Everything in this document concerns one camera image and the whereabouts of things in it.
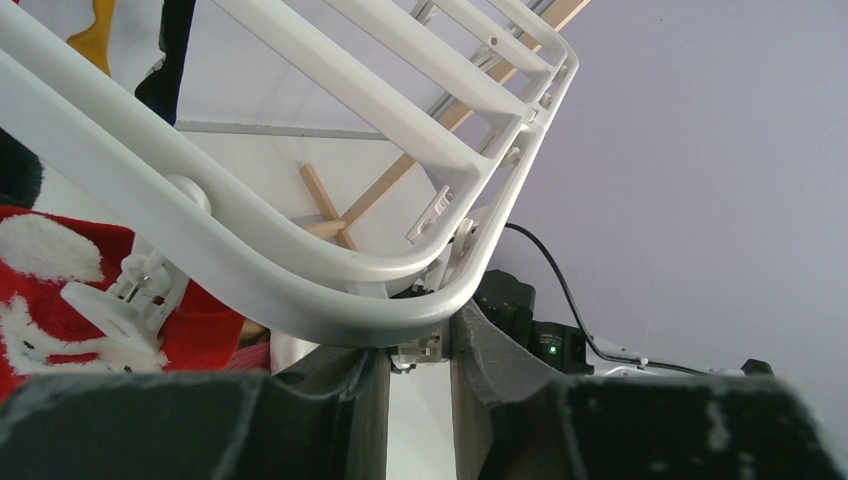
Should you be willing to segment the red santa sock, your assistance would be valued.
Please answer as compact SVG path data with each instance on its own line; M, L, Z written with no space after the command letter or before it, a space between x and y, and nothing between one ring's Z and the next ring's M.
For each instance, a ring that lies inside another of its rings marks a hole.
M109 287L129 254L121 226L1 209L1 396L33 375L219 370L233 356L244 318L190 283L153 354L127 347L61 296L70 282Z

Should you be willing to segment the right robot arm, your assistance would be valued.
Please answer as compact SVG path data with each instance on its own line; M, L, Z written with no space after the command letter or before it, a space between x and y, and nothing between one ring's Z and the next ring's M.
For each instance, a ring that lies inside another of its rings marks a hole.
M486 318L531 355L570 375L614 377L679 376L675 370L609 362L598 357L577 327L533 318L536 290L513 275L484 274L473 299Z

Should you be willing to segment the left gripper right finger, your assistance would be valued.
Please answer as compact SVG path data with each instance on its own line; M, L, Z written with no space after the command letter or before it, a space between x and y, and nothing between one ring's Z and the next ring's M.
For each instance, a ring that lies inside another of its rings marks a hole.
M450 321L461 479L839 479L843 461L768 376L563 374L473 304Z

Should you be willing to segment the white plastic clip hanger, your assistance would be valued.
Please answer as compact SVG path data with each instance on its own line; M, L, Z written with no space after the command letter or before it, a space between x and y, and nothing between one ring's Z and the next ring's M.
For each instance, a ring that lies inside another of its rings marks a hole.
M92 1L1 5L1 127L45 165L36 212L124 227L121 272L62 298L153 354L190 283L244 318L344 347L420 340L477 289L578 69L522 1L197 1L171 126L135 97L164 57L164 1L116 2L108 77L66 40ZM519 40L541 43L534 52ZM487 70L506 60L505 84ZM458 100L471 116L437 121ZM355 225L400 156L417 165Z

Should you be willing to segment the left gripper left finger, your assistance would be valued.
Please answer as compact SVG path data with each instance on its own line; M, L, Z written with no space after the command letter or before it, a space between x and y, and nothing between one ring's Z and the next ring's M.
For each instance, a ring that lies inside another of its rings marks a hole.
M321 346L260 371L55 374L1 409L5 479L382 479L390 367Z

